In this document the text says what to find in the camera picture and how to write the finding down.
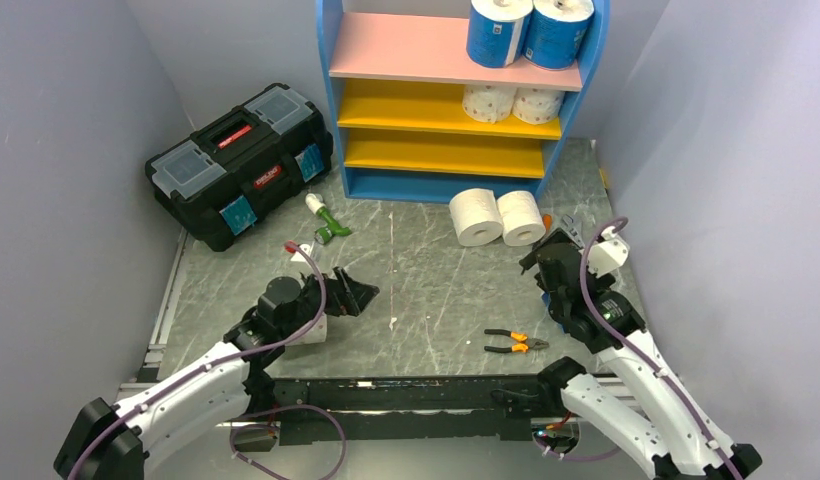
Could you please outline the white dotted roll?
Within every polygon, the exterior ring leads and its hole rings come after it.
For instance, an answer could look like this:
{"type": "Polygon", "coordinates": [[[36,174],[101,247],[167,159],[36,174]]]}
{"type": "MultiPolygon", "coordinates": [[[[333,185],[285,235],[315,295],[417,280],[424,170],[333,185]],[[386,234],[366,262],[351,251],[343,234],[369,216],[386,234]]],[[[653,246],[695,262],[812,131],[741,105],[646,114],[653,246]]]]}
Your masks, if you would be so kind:
{"type": "Polygon", "coordinates": [[[516,87],[469,84],[464,87],[462,108],[475,121],[502,122],[511,115],[516,92],[516,87]]]}

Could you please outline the blue cartoon roll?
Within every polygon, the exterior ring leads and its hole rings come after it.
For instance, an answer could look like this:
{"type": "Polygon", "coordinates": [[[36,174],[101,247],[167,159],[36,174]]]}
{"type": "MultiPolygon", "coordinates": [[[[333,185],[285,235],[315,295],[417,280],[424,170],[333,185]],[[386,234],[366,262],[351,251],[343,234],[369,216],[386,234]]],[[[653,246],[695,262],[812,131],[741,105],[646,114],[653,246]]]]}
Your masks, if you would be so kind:
{"type": "Polygon", "coordinates": [[[595,12],[590,0],[536,0],[523,45],[532,64],[562,70],[571,66],[595,12]]]}

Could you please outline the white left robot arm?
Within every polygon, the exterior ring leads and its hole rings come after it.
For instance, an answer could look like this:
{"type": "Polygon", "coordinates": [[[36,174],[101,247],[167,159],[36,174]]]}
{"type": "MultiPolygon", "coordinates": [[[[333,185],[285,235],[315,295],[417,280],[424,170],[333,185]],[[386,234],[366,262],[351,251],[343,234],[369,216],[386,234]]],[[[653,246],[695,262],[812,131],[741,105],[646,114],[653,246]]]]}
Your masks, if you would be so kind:
{"type": "Polygon", "coordinates": [[[334,275],[281,276],[197,361],[114,405],[101,398],[78,413],[54,460],[63,479],[141,479],[216,424],[265,417],[278,404],[266,369],[287,344],[326,316],[358,316],[378,287],[334,275]]]}

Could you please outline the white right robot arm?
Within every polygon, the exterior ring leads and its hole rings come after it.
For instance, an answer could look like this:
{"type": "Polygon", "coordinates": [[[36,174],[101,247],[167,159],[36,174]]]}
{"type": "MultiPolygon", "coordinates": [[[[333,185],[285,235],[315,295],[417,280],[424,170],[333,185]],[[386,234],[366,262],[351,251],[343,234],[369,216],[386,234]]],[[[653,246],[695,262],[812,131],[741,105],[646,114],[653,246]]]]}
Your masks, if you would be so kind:
{"type": "Polygon", "coordinates": [[[587,249],[555,229],[519,264],[536,268],[551,318],[616,375],[639,407],[625,405],[570,357],[538,374],[539,406],[588,421],[649,479],[748,478],[763,464],[760,453],[707,416],[665,361],[645,320],[613,290],[612,273],[628,256],[621,227],[611,224],[587,249]]]}

